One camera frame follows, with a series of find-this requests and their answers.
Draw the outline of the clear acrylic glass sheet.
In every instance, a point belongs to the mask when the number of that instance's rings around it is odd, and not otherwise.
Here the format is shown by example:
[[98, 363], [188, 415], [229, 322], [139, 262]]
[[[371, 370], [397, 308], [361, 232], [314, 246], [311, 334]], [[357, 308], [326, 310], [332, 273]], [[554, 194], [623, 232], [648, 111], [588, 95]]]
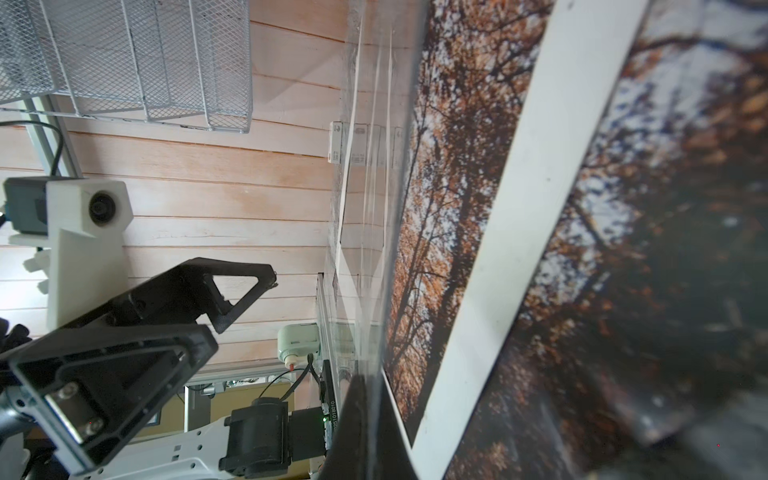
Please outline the clear acrylic glass sheet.
[[321, 355], [342, 406], [355, 375], [375, 381], [401, 225], [412, 109], [427, 23], [425, 1], [351, 1], [333, 121], [385, 129], [381, 165], [331, 164], [326, 258], [317, 282]]

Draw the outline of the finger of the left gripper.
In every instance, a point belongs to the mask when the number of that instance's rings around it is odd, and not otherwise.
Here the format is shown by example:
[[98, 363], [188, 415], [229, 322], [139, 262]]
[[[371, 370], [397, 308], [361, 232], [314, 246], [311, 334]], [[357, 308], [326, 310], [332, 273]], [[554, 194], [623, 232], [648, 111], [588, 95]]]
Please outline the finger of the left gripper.
[[[217, 277], [245, 278], [254, 285], [233, 303], [224, 298]], [[149, 331], [194, 326], [205, 316], [215, 332], [223, 333], [276, 286], [277, 273], [269, 264], [198, 257], [113, 297], [65, 327]]]

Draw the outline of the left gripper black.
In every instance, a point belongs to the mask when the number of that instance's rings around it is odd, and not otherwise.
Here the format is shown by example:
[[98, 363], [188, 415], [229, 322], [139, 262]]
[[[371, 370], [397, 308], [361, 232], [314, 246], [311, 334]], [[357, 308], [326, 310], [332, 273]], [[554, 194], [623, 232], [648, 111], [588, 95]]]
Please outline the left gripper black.
[[29, 331], [1, 321], [1, 388], [24, 406], [12, 435], [39, 427], [63, 449], [58, 477], [106, 466], [217, 352], [205, 325], [77, 329], [76, 319], [26, 347]]

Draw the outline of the white photo mat board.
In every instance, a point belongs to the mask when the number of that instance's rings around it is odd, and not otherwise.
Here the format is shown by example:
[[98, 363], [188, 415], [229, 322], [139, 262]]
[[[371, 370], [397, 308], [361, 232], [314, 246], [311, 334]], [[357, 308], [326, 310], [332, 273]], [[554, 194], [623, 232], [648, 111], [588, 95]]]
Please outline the white photo mat board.
[[447, 472], [646, 8], [421, 7], [382, 353], [403, 477]]

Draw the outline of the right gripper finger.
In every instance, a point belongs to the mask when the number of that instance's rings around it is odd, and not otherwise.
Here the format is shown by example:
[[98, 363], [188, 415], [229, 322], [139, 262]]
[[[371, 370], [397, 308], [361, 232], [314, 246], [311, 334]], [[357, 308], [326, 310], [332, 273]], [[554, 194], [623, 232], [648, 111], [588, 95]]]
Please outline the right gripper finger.
[[415, 479], [395, 409], [381, 378], [352, 377], [321, 479]]

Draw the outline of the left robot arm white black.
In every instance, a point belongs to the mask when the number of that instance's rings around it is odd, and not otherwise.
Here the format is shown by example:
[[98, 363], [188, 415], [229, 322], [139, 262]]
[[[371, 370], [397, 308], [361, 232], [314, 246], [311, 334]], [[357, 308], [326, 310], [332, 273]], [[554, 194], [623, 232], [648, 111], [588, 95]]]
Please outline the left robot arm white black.
[[194, 258], [41, 338], [3, 322], [3, 476], [252, 479], [323, 454], [321, 410], [294, 413], [284, 398], [135, 442], [214, 356], [216, 335], [276, 285], [268, 264]]

